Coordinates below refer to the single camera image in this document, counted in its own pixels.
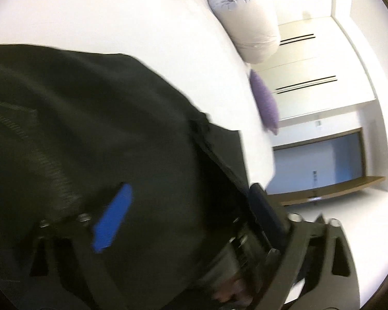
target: bed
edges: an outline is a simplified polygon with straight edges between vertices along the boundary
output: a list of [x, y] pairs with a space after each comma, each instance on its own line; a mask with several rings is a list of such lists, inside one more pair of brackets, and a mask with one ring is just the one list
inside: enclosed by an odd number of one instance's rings
[[210, 120], [240, 130], [251, 183], [271, 180], [273, 153], [241, 60], [207, 0], [0, 0], [0, 44], [131, 55]]

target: white pillow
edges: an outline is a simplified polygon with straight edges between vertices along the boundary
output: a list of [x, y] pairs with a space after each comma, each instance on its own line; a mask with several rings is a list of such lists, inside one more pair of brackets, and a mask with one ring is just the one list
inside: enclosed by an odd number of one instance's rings
[[280, 33], [272, 0], [208, 3], [246, 63], [261, 63], [277, 51]]

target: purple cushion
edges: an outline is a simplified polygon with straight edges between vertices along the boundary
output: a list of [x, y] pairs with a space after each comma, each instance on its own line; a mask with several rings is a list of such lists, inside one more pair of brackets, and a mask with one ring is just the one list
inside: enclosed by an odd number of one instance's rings
[[277, 109], [276, 100], [274, 100], [270, 90], [254, 70], [250, 71], [250, 86], [263, 126], [274, 135], [277, 135], [279, 131], [279, 110]]

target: wooden shelf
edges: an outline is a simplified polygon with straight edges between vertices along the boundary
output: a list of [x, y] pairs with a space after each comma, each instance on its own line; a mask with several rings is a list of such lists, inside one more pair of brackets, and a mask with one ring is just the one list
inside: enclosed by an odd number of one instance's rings
[[302, 204], [346, 195], [348, 193], [356, 192], [369, 186], [381, 183], [384, 180], [385, 177], [365, 176], [338, 184], [324, 186], [321, 188], [279, 193], [275, 195], [269, 195], [269, 197], [279, 202], [283, 206]]

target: blue tag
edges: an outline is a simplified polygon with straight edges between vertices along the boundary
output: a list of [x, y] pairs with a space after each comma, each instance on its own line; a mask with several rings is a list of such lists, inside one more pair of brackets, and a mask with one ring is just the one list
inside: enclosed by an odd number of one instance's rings
[[131, 185], [125, 184], [108, 205], [101, 219], [93, 226], [92, 246], [96, 253], [101, 253], [111, 246], [131, 203], [132, 188]]

